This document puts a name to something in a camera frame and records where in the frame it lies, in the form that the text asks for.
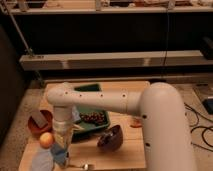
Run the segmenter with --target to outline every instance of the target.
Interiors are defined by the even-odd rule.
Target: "spoon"
[[[94,170],[95,166],[93,164],[84,164],[82,166],[76,166],[74,164],[69,164],[68,167],[82,168],[83,170]]]

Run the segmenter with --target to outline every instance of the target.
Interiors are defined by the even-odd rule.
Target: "red bowl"
[[[44,132],[50,131],[52,129],[52,114],[48,110],[40,110],[40,112],[44,115],[44,117],[47,120],[47,124],[39,128],[38,125],[35,123],[32,117],[28,120],[28,128],[31,131],[32,134],[42,134]]]

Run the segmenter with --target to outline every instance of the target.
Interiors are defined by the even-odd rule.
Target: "wooden board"
[[[95,9],[94,0],[47,0],[43,6],[44,9]]]
[[[44,97],[41,100],[39,109],[48,109],[52,111],[52,106],[48,104],[45,98],[47,90],[56,84],[48,84]],[[148,82],[102,82],[100,83],[102,90],[129,90],[143,91],[148,85]],[[111,153],[103,153],[97,147],[98,137],[90,140],[71,144],[70,156],[71,163],[82,165],[84,163],[94,164],[95,170],[122,170],[122,169],[144,169],[146,167],[143,136],[141,128],[131,128],[130,123],[132,117],[128,115],[109,112],[111,125],[120,124],[124,134],[124,142],[122,147]],[[33,156],[39,147],[38,141],[30,137],[25,148],[19,170],[27,171],[30,168]],[[54,171],[61,171],[59,167],[55,167]]]

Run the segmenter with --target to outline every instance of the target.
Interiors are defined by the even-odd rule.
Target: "black dot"
[[[150,147],[150,146],[151,146],[149,143],[145,143],[145,145],[146,145],[147,147]]]

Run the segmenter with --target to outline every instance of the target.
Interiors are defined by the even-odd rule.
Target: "grapes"
[[[80,113],[80,117],[84,122],[93,123],[95,125],[102,125],[106,120],[103,112],[93,112],[90,114]]]

